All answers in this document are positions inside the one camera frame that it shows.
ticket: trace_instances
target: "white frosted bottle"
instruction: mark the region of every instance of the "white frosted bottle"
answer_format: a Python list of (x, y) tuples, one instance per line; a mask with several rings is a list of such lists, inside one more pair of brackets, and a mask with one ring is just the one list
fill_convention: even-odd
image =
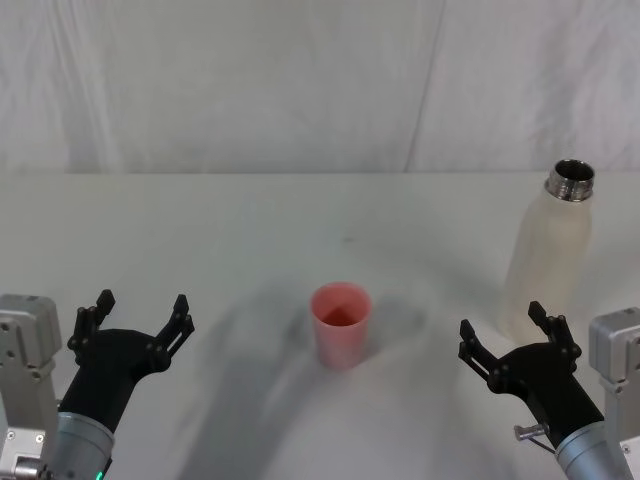
[(518, 344), (546, 341), (529, 302), (566, 313), (591, 236), (593, 178), (584, 162), (558, 162), (525, 213), (498, 314), (498, 328)]

